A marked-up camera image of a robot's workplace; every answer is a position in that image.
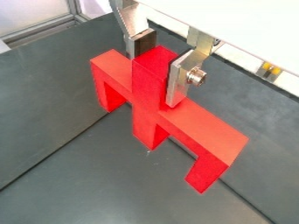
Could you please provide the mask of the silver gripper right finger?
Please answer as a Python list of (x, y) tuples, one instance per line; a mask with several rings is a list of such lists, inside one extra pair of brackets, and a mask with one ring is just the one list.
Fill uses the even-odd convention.
[(192, 46), (169, 65), (165, 104), (173, 108), (185, 98), (189, 85), (200, 86), (206, 78), (201, 70), (202, 61), (210, 56), (214, 38), (189, 28), (186, 44)]

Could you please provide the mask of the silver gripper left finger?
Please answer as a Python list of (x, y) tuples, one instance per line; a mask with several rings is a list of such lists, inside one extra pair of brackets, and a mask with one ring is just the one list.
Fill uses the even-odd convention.
[(125, 53), (133, 59), (154, 48), (156, 31), (148, 25), (145, 11), (136, 0), (108, 1), (124, 33)]

